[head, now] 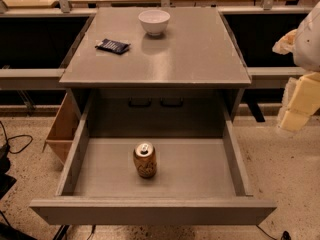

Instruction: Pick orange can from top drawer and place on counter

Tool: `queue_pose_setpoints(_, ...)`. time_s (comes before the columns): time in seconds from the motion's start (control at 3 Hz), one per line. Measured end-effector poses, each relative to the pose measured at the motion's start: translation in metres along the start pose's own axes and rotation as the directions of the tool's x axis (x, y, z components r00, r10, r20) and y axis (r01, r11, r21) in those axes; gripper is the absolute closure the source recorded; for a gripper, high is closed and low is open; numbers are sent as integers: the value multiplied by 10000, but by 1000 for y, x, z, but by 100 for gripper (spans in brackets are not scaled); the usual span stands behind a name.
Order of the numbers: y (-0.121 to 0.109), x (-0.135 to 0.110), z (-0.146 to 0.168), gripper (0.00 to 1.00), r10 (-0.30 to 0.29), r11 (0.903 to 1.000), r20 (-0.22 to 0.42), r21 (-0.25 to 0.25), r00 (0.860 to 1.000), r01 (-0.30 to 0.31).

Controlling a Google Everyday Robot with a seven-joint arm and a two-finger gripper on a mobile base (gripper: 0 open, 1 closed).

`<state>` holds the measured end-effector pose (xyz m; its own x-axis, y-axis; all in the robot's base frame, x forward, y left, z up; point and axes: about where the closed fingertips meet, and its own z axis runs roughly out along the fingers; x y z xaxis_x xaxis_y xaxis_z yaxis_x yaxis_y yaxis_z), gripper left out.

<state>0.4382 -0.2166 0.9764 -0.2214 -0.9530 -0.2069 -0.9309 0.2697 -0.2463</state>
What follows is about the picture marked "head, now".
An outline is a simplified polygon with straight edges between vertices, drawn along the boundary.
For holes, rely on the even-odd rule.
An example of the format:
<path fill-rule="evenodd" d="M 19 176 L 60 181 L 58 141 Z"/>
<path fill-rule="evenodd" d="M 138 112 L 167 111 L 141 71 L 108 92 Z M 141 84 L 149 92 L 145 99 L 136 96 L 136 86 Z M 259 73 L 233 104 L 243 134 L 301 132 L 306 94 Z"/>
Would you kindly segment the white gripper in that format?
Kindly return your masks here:
<path fill-rule="evenodd" d="M 299 27 L 281 37 L 272 47 L 277 54 L 293 51 L 294 63 L 305 70 L 320 71 L 320 2 Z M 320 73 L 290 78 L 285 86 L 278 113 L 280 132 L 298 132 L 320 109 Z"/>

